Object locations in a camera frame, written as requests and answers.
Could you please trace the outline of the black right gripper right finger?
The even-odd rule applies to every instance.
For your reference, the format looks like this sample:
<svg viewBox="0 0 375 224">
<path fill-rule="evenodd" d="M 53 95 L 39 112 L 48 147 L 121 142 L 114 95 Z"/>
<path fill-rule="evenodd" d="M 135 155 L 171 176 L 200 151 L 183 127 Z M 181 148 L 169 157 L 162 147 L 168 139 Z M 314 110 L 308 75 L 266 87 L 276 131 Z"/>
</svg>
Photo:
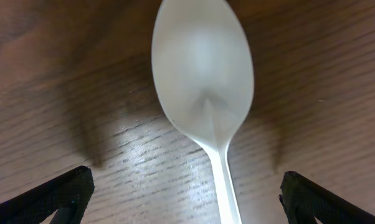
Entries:
<svg viewBox="0 0 375 224">
<path fill-rule="evenodd" d="M 284 173 L 279 200 L 289 224 L 375 224 L 375 216 L 295 171 Z"/>
</svg>

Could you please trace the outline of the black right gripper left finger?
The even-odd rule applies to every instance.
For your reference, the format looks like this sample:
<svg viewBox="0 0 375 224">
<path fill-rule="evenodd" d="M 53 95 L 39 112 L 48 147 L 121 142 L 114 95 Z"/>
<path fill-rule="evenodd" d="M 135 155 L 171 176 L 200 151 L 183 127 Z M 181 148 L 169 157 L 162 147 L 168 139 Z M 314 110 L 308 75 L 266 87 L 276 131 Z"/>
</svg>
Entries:
<svg viewBox="0 0 375 224">
<path fill-rule="evenodd" d="M 51 223 L 80 224 L 94 192 L 92 171 L 76 167 L 17 197 L 0 203 L 0 224 Z"/>
</svg>

